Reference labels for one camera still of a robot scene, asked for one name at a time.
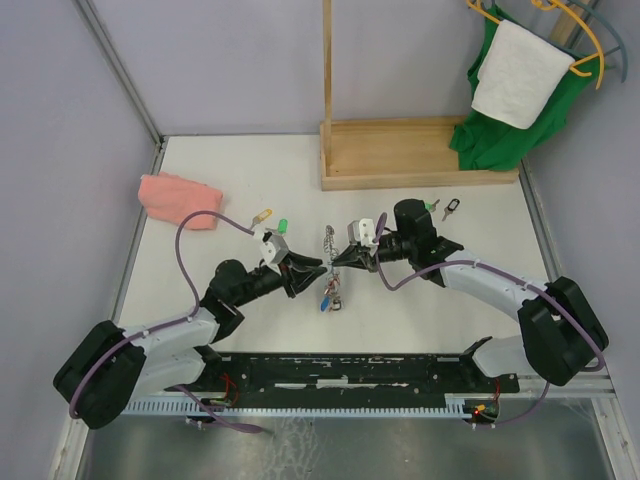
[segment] wooden stand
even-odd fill
[[[325,120],[320,126],[322,190],[511,183],[518,170],[458,168],[449,149],[465,117],[331,119],[331,0],[323,0]]]

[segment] white tabletop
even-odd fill
[[[289,221],[286,241],[303,255],[325,259],[327,224],[337,247],[347,245],[346,225],[377,219],[405,198],[440,198],[434,214],[439,234],[462,243],[483,260],[518,274],[546,278],[521,186],[441,187],[322,192],[317,135],[172,137],[162,171],[216,187],[223,212],[241,224],[271,208],[266,222]],[[452,198],[460,207],[442,222]],[[173,251],[176,226],[147,219],[119,319],[121,326],[151,323],[192,306]],[[236,258],[247,270],[260,260],[258,243],[220,222],[215,231],[185,231],[183,257],[201,295],[222,260]],[[283,290],[241,307],[246,320],[220,351],[454,353],[481,337],[519,333],[518,325],[461,292],[415,280],[389,292],[377,274],[341,269],[344,310],[321,313],[324,279],[291,300]],[[406,262],[385,265],[396,283],[412,273]]]

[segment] green cloth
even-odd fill
[[[489,9],[494,16],[510,19],[498,7]],[[480,55],[467,72],[471,93],[478,87],[478,71],[489,46],[493,41],[498,25],[485,21],[484,43]],[[592,81],[598,78],[599,59],[594,58],[579,66],[583,72],[591,72],[590,77],[579,77],[567,72],[537,120],[526,130],[511,127],[472,110],[462,125],[453,133],[450,148],[458,152],[460,170],[511,170],[522,157],[534,147],[542,144],[567,123],[567,113],[578,94]]]

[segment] pink towel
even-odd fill
[[[198,210],[220,208],[222,192],[202,183],[160,172],[143,175],[138,190],[138,199],[151,218],[179,225],[187,215]],[[187,222],[189,230],[213,230],[217,218],[200,215]]]

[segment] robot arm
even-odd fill
[[[575,282],[561,277],[545,283],[480,262],[462,245],[437,235],[429,211],[419,200],[399,202],[394,216],[397,230],[384,235],[370,219],[350,224],[350,246],[333,265],[377,272],[381,263],[408,260],[416,272],[433,267],[421,275],[423,279],[470,294],[518,321],[521,336],[482,339],[471,347],[475,363],[488,377],[535,371],[561,386],[593,360],[595,354],[585,339],[532,290],[552,297],[600,350],[608,346],[606,333]]]
[[[82,390],[76,412],[89,428],[100,428],[115,419],[136,398],[179,384],[191,384],[202,375],[216,373],[220,356],[209,344],[228,337],[244,316],[238,307],[283,288],[290,298],[302,293],[326,273],[322,260],[289,251],[284,239],[258,229],[263,260],[247,272],[238,260],[226,260],[216,268],[195,315],[187,321],[162,320],[149,325],[118,328],[111,321],[96,325],[54,378],[54,387],[71,402],[76,389],[97,360],[128,337]],[[158,328],[175,323],[171,328]]]

